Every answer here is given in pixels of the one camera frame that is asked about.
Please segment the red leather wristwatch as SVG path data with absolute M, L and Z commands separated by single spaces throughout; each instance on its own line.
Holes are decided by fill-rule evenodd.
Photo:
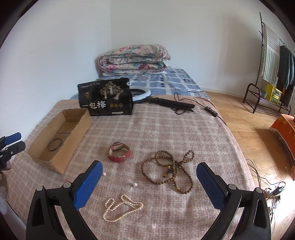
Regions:
M 110 146 L 107 157 L 112 162 L 121 163 L 129 159 L 130 156 L 130 148 L 126 144 L 116 141 Z

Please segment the brown cardboard box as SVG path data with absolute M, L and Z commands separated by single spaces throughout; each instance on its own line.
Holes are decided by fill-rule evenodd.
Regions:
M 91 123 L 91 116 L 87 109 L 61 111 L 32 143 L 29 148 L 30 157 L 47 169 L 64 174 L 74 151 Z

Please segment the orange cardboard box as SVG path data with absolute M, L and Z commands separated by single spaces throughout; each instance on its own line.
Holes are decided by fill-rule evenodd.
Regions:
M 270 126 L 270 130 L 275 131 L 280 135 L 291 154 L 291 160 L 294 164 L 294 116 L 280 114 Z

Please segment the black plum snack bag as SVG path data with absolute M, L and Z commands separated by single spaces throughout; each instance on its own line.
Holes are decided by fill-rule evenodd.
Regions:
M 128 78 L 96 80 L 77 85 L 79 106 L 91 116 L 131 115 L 133 97 Z

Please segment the pink plaid blanket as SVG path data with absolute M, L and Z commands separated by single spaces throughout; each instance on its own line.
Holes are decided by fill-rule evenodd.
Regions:
M 108 159 L 116 141 L 131 150 L 121 163 Z M 186 195 L 171 183 L 155 185 L 145 174 L 160 179 L 164 168 L 146 159 L 158 150 L 182 160 L 189 151 L 194 159 L 185 164 L 194 184 Z M 197 179 L 197 164 L 205 162 L 226 183 L 253 190 L 246 159 L 228 127 L 200 106 L 181 115 L 153 104 L 136 104 L 130 116 L 97 116 L 75 150 L 64 174 L 36 163 L 27 151 L 18 154 L 7 172 L 8 203 L 26 222 L 38 186 L 58 188 L 73 181 L 94 161 L 103 164 L 102 176 L 81 215 L 98 239 L 201 239 L 218 215 Z M 131 184 L 137 183 L 132 190 Z

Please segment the black metal clothes rack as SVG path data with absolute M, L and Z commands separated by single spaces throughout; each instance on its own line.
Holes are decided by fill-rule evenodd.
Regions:
M 260 22 L 261 22 L 261 55 L 259 61 L 259 68 L 258 68 L 258 75 L 256 77 L 255 83 L 249 83 L 244 95 L 244 99 L 242 101 L 243 104 L 247 104 L 251 108 L 251 113 L 255 114 L 256 112 L 263 112 L 266 114 L 271 114 L 274 116 L 278 116 L 281 113 L 291 113 L 291 106 L 289 105 L 286 107 L 282 104 L 280 100 L 277 102 L 272 102 L 272 95 L 270 95 L 270 99 L 267 99 L 268 92 L 264 90 L 264 88 L 260 88 L 258 86 L 258 82 L 262 81 L 261 77 L 261 70 L 263 68 L 263 48 L 264 48 L 264 35 L 263 35 L 263 28 L 265 23 L 263 22 L 263 18 L 261 13 L 259 13 Z

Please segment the yellow green box on rack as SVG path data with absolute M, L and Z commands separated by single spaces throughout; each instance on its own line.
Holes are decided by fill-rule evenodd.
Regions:
M 265 89 L 267 95 L 266 95 L 266 99 L 275 104 L 278 105 L 279 101 L 280 101 L 280 97 L 282 95 L 282 92 L 280 90 L 278 90 L 276 87 L 274 87 L 273 85 L 271 85 L 270 83 L 268 83 L 266 85 L 266 89 Z

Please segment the black folded tripod stand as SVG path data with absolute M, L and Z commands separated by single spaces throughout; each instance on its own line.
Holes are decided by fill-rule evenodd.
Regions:
M 158 97 L 150 97 L 150 98 L 148 98 L 147 102 L 150 104 L 161 105 L 163 107 L 169 107 L 169 108 L 173 109 L 175 112 L 177 112 L 178 110 L 193 112 L 193 109 L 195 108 L 194 104 L 177 102 L 175 100 L 166 100 L 166 99 L 162 99 L 162 98 L 158 98 Z

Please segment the dark hanging clothes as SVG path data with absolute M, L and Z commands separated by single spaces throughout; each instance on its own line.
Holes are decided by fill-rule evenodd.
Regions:
M 280 46 L 277 77 L 277 89 L 282 92 L 280 101 L 285 107 L 289 107 L 294 94 L 294 55 L 285 45 Z

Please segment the folded floral quilt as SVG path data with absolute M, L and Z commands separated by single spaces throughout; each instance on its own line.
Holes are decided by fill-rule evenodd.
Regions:
M 112 49 L 98 60 L 99 68 L 114 75 L 159 73 L 171 56 L 160 44 L 138 44 Z

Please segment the green striped hanging cloth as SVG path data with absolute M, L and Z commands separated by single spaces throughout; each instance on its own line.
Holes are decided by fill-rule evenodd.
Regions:
M 280 38 L 267 25 L 263 24 L 263 59 L 261 77 L 271 85 L 277 84 L 280 62 Z

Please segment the blue checked bed sheet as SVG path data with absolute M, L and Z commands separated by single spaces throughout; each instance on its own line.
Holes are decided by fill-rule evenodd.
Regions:
M 148 88 L 153 95 L 186 95 L 207 99 L 207 94 L 197 85 L 184 69 L 167 68 L 160 73 L 111 75 L 104 73 L 101 80 L 128 78 L 130 88 Z

